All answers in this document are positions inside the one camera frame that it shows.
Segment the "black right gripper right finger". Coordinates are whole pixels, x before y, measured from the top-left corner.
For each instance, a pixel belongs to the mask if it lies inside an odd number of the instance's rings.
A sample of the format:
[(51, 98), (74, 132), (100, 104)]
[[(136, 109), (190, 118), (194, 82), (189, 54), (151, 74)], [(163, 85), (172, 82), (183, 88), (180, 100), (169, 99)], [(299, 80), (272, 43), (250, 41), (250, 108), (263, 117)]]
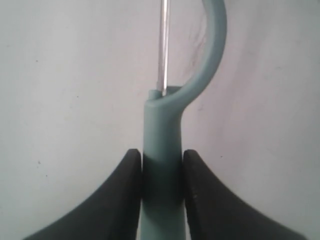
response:
[(183, 154), (184, 198), (193, 240), (304, 240), (234, 194), (197, 151)]

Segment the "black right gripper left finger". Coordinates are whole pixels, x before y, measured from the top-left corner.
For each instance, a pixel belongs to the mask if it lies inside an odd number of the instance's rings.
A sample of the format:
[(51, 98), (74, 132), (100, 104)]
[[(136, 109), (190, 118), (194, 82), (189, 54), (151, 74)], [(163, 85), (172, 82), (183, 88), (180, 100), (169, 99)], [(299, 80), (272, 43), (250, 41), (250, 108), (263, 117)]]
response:
[(28, 240), (134, 240), (141, 199), (142, 163), (129, 149), (107, 180), (75, 209), (27, 236)]

